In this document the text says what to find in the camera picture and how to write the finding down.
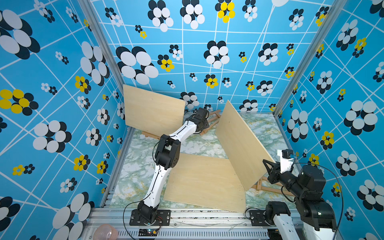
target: blue patterned wall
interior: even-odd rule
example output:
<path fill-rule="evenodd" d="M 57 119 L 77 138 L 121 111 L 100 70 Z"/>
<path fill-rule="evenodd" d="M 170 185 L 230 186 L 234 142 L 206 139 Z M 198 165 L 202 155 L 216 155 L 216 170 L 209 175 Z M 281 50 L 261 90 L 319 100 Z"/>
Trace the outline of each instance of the blue patterned wall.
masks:
<path fill-rule="evenodd" d="M 0 8 L 0 239 L 77 239 L 127 126 L 77 1 Z"/>
<path fill-rule="evenodd" d="M 349 0 L 278 115 L 300 162 L 327 170 L 344 239 L 383 239 L 384 1 Z"/>
<path fill-rule="evenodd" d="M 126 84 L 186 110 L 270 112 L 333 0 L 91 3 Z"/>

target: wooden easel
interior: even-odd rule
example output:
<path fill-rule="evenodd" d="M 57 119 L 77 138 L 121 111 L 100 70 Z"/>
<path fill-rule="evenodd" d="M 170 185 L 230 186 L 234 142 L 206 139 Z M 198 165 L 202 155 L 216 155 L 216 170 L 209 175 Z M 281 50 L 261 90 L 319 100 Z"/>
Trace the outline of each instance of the wooden easel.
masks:
<path fill-rule="evenodd" d="M 263 191 L 270 191 L 270 192 L 276 192 L 276 193 L 280 193 L 281 194 L 281 190 L 280 189 L 275 189 L 275 188 L 271 188 L 271 187 L 264 187 L 262 186 L 262 181 L 265 180 L 265 181 L 268 181 L 268 178 L 267 177 L 262 177 L 259 179 L 259 181 L 253 185 L 251 188 L 254 188 L 256 189 L 257 191 L 260 191 L 260 190 L 263 190 Z M 283 185 L 281 183 L 275 183 L 276 185 L 282 187 Z M 283 190 L 284 194 L 285 195 L 289 195 L 289 196 L 294 196 L 291 192 L 287 191 L 287 190 Z"/>

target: black cable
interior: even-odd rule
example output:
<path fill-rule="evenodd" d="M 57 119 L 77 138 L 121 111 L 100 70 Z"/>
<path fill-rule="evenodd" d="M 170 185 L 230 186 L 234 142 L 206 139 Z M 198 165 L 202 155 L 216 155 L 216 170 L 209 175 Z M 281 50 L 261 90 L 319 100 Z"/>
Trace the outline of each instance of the black cable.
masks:
<path fill-rule="evenodd" d="M 307 163 L 307 162 L 296 162 L 296 163 L 294 163 L 294 164 L 308 164 L 308 163 Z M 340 186 L 340 195 L 341 195 L 341 214 L 340 214 L 340 218 L 339 218 L 339 223 L 337 224 L 336 231 L 335 231 L 335 234 L 333 235 L 333 239 L 332 239 L 332 240 L 335 240 L 337 231 L 339 230 L 339 226 L 340 226 L 341 219 L 342 219 L 342 217 L 343 217 L 343 211 L 344 211 L 344 197 L 343 197 L 343 192 L 342 192 L 342 190 L 341 190 L 340 181 L 339 181 L 339 179 L 337 178 L 336 174 L 334 174 L 334 173 L 333 173 L 331 170 L 329 170 L 328 168 L 323 167 L 323 166 L 321 166 L 321 165 L 319 165 L 319 164 L 316 164 L 316 163 L 311 163 L 311 164 L 312 164 L 312 165 L 317 165 L 317 166 L 319 166 L 319 167 L 322 167 L 322 168 L 324 168 L 324 169 L 330 171 L 330 172 L 334 175 L 334 177 L 335 177 L 336 180 L 337 180 L 337 183 L 338 183 L 339 186 Z"/>
<path fill-rule="evenodd" d="M 292 201 L 291 199 L 289 199 L 289 198 L 284 194 L 284 192 L 283 192 L 283 187 L 284 187 L 284 186 L 281 186 L 281 193 L 282 193 L 282 195 L 283 195 L 288 201 L 290 201 L 290 202 L 295 202 L 295 201 Z"/>
<path fill-rule="evenodd" d="M 150 195 L 150 194 L 148 194 L 148 196 L 146 196 L 143 200 L 140 200 L 140 201 L 137 201 L 137 202 L 141 202 L 141 201 L 146 200 L 146 198 L 149 197 L 149 195 Z M 127 228 L 125 227 L 124 213 L 125 213 L 125 209 L 126 209 L 129 205 L 134 204 L 134 203 L 137 203 L 137 202 L 131 202 L 130 204 L 126 205 L 125 208 L 124 208 L 124 211 L 122 212 L 122 223 L 123 223 L 124 228 L 125 228 L 125 230 L 127 231 L 128 235 L 129 235 L 133 240 L 136 240 L 136 239 L 134 239 L 134 238 L 129 234 Z"/>

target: black mounting plate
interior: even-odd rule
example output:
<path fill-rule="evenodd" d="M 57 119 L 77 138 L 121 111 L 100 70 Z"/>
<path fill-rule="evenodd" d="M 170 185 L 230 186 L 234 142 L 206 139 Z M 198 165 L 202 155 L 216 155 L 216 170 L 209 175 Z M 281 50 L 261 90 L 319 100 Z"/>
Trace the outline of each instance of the black mounting plate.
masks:
<path fill-rule="evenodd" d="M 163 220 L 163 222 L 161 223 L 162 226 L 169 226 L 170 210 L 157 210 L 156 217 L 160 217 Z M 145 220 L 140 216 L 138 209 L 132 210 L 129 225 L 130 226 L 147 226 L 147 227 L 150 227 L 150 226 L 145 224 Z M 160 226 L 159 221 L 156 219 L 154 224 L 152 224 L 151 226 Z"/>
<path fill-rule="evenodd" d="M 249 218 L 251 219 L 252 226 L 270 226 L 265 221 L 265 210 L 249 210 Z"/>

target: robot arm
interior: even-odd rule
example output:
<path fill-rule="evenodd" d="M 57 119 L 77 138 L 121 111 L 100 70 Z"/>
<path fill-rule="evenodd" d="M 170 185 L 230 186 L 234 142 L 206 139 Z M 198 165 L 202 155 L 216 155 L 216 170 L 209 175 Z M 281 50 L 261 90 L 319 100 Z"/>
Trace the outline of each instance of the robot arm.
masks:
<path fill-rule="evenodd" d="M 308 239 L 331 240 L 336 230 L 336 219 L 332 207 L 322 199 L 326 180 L 320 169 L 304 165 L 296 177 L 292 174 L 293 151 L 278 150 L 280 163 L 263 160 L 271 184 L 280 182 L 295 195 L 295 204 L 304 222 Z M 287 205 L 284 202 L 268 202 L 265 210 L 266 221 L 276 224 L 283 240 L 298 240 Z"/>
<path fill-rule="evenodd" d="M 181 143 L 191 134 L 209 127 L 208 115 L 209 112 L 206 109 L 199 108 L 174 133 L 169 136 L 163 134 L 160 137 L 155 153 L 155 173 L 144 200 L 137 206 L 140 215 L 148 224 L 152 224 L 155 221 L 161 190 L 167 176 L 179 160 Z"/>

